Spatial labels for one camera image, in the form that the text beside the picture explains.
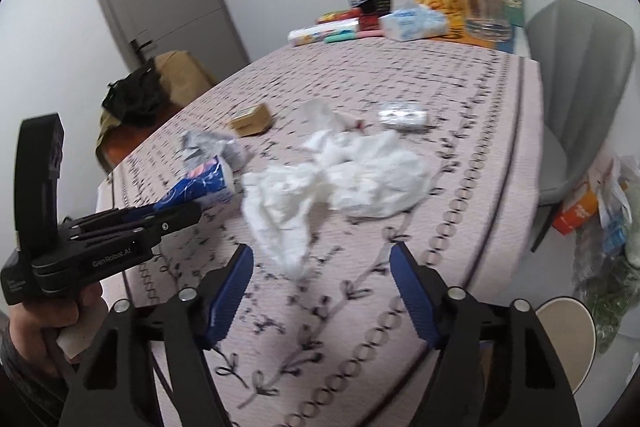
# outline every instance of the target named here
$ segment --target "black bag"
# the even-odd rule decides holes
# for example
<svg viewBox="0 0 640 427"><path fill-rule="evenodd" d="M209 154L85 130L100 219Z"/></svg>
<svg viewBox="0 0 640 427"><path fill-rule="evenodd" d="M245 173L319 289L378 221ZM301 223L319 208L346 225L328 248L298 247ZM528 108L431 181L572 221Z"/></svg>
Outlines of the black bag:
<svg viewBox="0 0 640 427"><path fill-rule="evenodd" d="M127 78L109 84L102 107L123 124L143 128L156 123L158 113L168 102L155 61L150 58Z"/></svg>

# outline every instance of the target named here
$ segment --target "crumpled paper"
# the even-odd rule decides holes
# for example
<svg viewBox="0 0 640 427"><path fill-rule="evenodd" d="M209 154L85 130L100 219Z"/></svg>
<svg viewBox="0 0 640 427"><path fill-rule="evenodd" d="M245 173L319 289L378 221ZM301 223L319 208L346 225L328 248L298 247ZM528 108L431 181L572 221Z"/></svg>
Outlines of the crumpled paper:
<svg viewBox="0 0 640 427"><path fill-rule="evenodd" d="M242 214L258 245L294 279L304 277L310 238L307 216L328 203L347 216L388 217L424 198L435 169L404 149L392 130L364 136L362 121L319 100L302 107L316 130L302 147L314 162L271 165L242 176Z"/></svg>
<svg viewBox="0 0 640 427"><path fill-rule="evenodd" d="M324 177L311 163L273 165L242 176L242 215L263 252L293 279L304 276L306 216L321 198Z"/></svg>

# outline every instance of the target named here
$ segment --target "silver package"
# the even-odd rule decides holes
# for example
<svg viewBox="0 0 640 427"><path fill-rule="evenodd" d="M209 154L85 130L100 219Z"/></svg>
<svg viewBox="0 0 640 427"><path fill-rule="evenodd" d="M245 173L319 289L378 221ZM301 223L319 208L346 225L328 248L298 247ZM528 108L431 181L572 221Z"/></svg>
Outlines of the silver package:
<svg viewBox="0 0 640 427"><path fill-rule="evenodd" d="M233 172L249 161L249 154L233 136L217 132L187 131L180 147L185 172L191 172L214 156L222 156Z"/></svg>
<svg viewBox="0 0 640 427"><path fill-rule="evenodd" d="M418 102L382 103L378 118L391 129L420 131L428 126L427 111Z"/></svg>

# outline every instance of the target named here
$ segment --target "white tissue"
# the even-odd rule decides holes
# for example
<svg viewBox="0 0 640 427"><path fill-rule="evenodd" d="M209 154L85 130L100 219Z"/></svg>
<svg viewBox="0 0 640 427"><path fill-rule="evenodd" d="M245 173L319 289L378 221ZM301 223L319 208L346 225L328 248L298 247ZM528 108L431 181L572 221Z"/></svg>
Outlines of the white tissue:
<svg viewBox="0 0 640 427"><path fill-rule="evenodd" d="M415 0L391 0L391 11L412 10L417 8L419 4Z"/></svg>
<svg viewBox="0 0 640 427"><path fill-rule="evenodd" d="M242 177L242 214L264 252L298 279L309 242L306 216L314 203L356 217L388 217L424 198L434 169L402 148L392 130L364 136L346 131L350 118L321 102L303 106L316 132L302 147L314 163L272 165Z"/></svg>
<svg viewBox="0 0 640 427"><path fill-rule="evenodd" d="M331 140L327 146L331 149ZM356 217L393 216L414 206L430 190L430 169L402 148L395 131L352 136L347 150L349 161L326 169L332 210Z"/></svg>
<svg viewBox="0 0 640 427"><path fill-rule="evenodd" d="M102 322L109 314L109 307L103 299L88 308L82 308L78 322L60 331L56 344L69 360L74 359L91 346Z"/></svg>
<svg viewBox="0 0 640 427"><path fill-rule="evenodd" d="M242 215L264 253L294 279L304 275L306 216L322 197L322 172L311 163L272 165L242 176Z"/></svg>

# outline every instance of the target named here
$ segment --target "door handle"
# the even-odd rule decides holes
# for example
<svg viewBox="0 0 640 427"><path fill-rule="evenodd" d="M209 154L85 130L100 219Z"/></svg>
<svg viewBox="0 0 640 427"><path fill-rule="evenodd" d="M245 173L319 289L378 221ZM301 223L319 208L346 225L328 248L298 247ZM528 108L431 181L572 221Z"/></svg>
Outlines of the door handle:
<svg viewBox="0 0 640 427"><path fill-rule="evenodd" d="M131 49L133 50L134 55L136 55L136 58L139 60L140 65L146 62L146 58L145 55L142 54L142 50L151 44L153 44L152 40L144 42L143 44L138 44L138 39L133 39L129 43L129 46L131 46Z"/></svg>

